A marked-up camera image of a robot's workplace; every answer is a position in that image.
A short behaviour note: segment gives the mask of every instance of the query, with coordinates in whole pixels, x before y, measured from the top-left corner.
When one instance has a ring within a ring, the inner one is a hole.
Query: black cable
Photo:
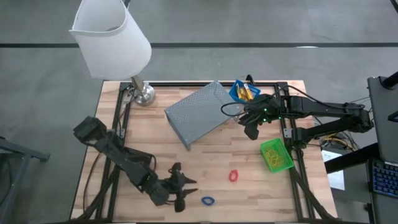
[[[319,146],[319,147],[322,147],[321,145],[318,145],[318,144],[312,144],[312,143],[307,143],[307,145],[310,145],[310,146]]]
[[[301,157],[304,158],[304,152],[301,149],[298,149],[296,147],[292,147],[292,149],[296,152],[296,154],[300,153]]]
[[[98,159],[100,158],[100,155],[101,155],[101,153],[99,152],[97,157],[95,158],[95,160],[93,162],[93,165],[91,166],[90,173],[88,174],[88,177],[87,177],[85,189],[83,191],[83,213],[86,211],[86,194],[87,194],[88,184],[90,183],[91,175],[93,174],[95,165],[97,164]]]
[[[4,195],[4,197],[0,200],[0,207],[1,205],[4,203],[4,201],[6,201],[6,198],[8,196],[8,193],[11,190],[11,185],[12,185],[12,174],[11,174],[11,164],[10,164],[10,160],[7,158],[7,165],[8,165],[8,177],[9,177],[9,184],[10,186],[7,189],[6,194]]]
[[[133,102],[134,99],[135,99],[135,97],[134,97],[134,93],[135,93],[135,92],[136,92],[136,89],[134,89],[134,88],[131,88],[131,89],[128,91],[128,94],[132,95],[132,97],[131,97],[130,101],[128,101],[128,102],[126,103],[126,106],[127,106],[129,103],[131,103],[130,106],[132,105],[132,102]],[[121,119],[121,118],[123,117],[123,115],[124,115],[124,112],[126,112],[126,107],[124,107],[122,113],[119,115],[119,124],[120,124],[120,119]]]
[[[345,141],[344,139],[341,139],[341,138],[339,138],[338,136],[337,136],[337,134],[339,134],[339,133],[341,133],[341,134],[343,134],[345,137],[347,137],[347,139],[349,140],[349,142],[350,142],[350,146],[348,145],[348,143],[347,143],[347,141]],[[355,149],[355,145],[354,145],[354,139],[352,138],[352,137],[349,137],[344,131],[339,131],[339,132],[337,132],[337,133],[335,133],[332,137],[331,137],[331,139],[329,139],[329,140],[323,140],[323,142],[322,142],[322,144],[324,144],[324,142],[327,142],[327,144],[325,145],[325,146],[327,146],[329,143],[331,144],[331,143],[338,143],[338,144],[341,144],[341,145],[343,145],[344,146],[344,149],[347,149],[347,148],[350,148],[351,149],[351,151],[355,151],[356,149]]]
[[[370,96],[367,96],[367,97],[364,97],[364,98],[361,98],[361,99],[357,99],[357,100],[353,100],[353,101],[350,101],[349,103],[354,103],[354,102],[357,102],[359,100],[365,100],[365,99],[368,99],[368,98],[370,98]]]
[[[156,164],[157,164],[156,157],[155,156],[152,157],[154,158],[154,171],[156,171]]]
[[[240,104],[240,105],[247,105],[247,104],[249,104],[249,103],[241,103],[241,102],[231,102],[231,103],[226,103],[226,104],[224,104],[223,106],[221,106],[221,112],[222,112],[224,115],[226,115],[226,116],[230,116],[230,117],[234,117],[234,116],[241,116],[241,115],[243,115],[243,114],[246,114],[246,113],[247,113],[247,111],[243,111],[243,112],[241,112],[241,113],[238,113],[238,114],[228,114],[228,113],[225,113],[225,112],[224,112],[224,110],[223,110],[223,108],[224,108],[224,107],[226,107],[226,106],[229,106],[229,105],[236,105],[236,104]]]
[[[122,123],[120,122],[120,118],[118,119],[118,125],[119,125],[119,137],[122,138]]]
[[[314,116],[314,118],[315,118],[320,124],[322,124],[322,122],[319,120],[319,118],[317,118],[316,116]]]
[[[368,101],[370,101],[371,99],[367,99],[367,100],[363,100],[363,101],[361,101],[361,102],[357,102],[356,104],[357,105],[362,105],[362,104],[364,104],[365,102],[368,102]]]
[[[301,178],[300,174],[297,172],[297,169],[295,167],[291,168],[291,177],[298,183],[298,185],[301,187],[303,190],[305,196],[311,201],[313,207],[315,210],[318,212],[319,216],[321,216],[322,219],[325,220],[336,220],[335,217],[331,216],[326,209],[319,203],[317,198],[314,196],[314,194],[311,192],[310,188],[308,185],[303,181]]]
[[[348,134],[351,137],[351,140],[353,140],[354,144],[356,145],[357,150],[361,149],[361,147],[355,142],[354,137],[351,135],[351,132],[348,131]]]
[[[326,104],[326,103],[324,103],[324,102],[322,102],[322,101],[320,101],[320,100],[317,100],[317,99],[315,99],[314,97],[312,97],[312,96],[310,96],[310,95],[304,93],[303,91],[299,90],[298,88],[296,88],[296,87],[294,87],[294,86],[287,85],[287,86],[285,86],[285,87],[283,87],[283,88],[286,88],[286,87],[289,87],[289,88],[292,88],[292,89],[294,89],[294,90],[297,90],[299,93],[305,95],[305,96],[308,97],[309,99],[311,99],[311,100],[313,100],[313,101],[315,101],[315,102],[317,102],[317,103],[319,103],[319,104],[321,104],[321,105],[323,105],[323,106],[327,106],[327,107],[330,107],[330,108],[336,108],[336,109],[339,109],[339,110],[341,110],[341,109],[363,109],[363,108],[364,108],[364,106],[360,106],[360,107],[358,107],[358,108],[357,108],[357,107],[355,107],[355,108],[349,108],[349,107],[338,107],[338,106],[328,105],[328,104]]]
[[[353,137],[351,136],[351,133],[348,131],[348,133],[349,133],[349,135],[347,134],[347,133],[345,133],[344,131],[342,132],[347,138],[348,138],[348,140],[349,140],[349,142],[351,143],[351,146],[355,149],[355,146],[356,146],[356,149],[355,150],[358,150],[359,149],[359,146],[358,146],[358,144],[355,142],[355,140],[353,139]]]
[[[105,194],[107,193],[109,187],[114,182],[117,174],[117,169],[113,169],[112,173],[109,175],[108,179],[105,181],[102,188],[100,188],[98,194],[95,196],[94,200],[87,207],[86,211],[82,213],[79,217],[75,218],[75,220],[87,220],[90,219],[93,215],[94,211],[97,209],[99,202],[104,198]]]

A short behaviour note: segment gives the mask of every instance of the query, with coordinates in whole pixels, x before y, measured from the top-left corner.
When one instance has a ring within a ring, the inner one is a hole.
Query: green basket
[[[279,138],[262,143],[260,148],[271,172],[276,173],[293,167],[292,158]]]

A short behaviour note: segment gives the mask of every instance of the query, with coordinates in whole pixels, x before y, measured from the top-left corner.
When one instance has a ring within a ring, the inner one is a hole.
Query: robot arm
[[[313,128],[294,128],[289,130],[293,146],[305,148],[312,139],[326,134],[340,131],[352,131],[364,133],[373,128],[368,111],[364,105],[355,103],[322,103],[312,101],[302,96],[281,96],[277,99],[273,95],[262,94],[245,104],[246,114],[239,119],[239,124],[245,126],[246,135],[255,140],[258,137],[258,125],[271,123],[274,120],[289,118],[298,119],[307,116],[329,116],[340,118],[330,123],[315,126]]]
[[[175,163],[169,170],[170,178],[159,180],[149,168],[153,155],[122,146],[121,139],[112,131],[106,132],[106,126],[97,118],[87,117],[73,131],[80,142],[102,152],[124,170],[130,182],[140,192],[147,193],[156,206],[174,203],[175,211],[182,212],[185,209],[185,196],[197,190],[182,190],[185,184],[196,181],[180,172],[181,163]],[[177,199],[170,201],[170,194],[175,194]]]

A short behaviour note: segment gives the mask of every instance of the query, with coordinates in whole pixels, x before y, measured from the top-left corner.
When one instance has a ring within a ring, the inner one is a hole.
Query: gray metal box
[[[201,138],[231,117],[221,112],[221,106],[234,100],[218,82],[214,81],[165,109],[166,117],[182,144],[190,150],[190,144]],[[238,114],[241,105],[227,106],[224,112]]]

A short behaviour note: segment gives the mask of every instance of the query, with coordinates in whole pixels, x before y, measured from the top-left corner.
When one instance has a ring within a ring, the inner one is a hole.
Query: white lampshade
[[[82,0],[69,32],[92,77],[125,80],[150,60],[150,43],[121,0]]]

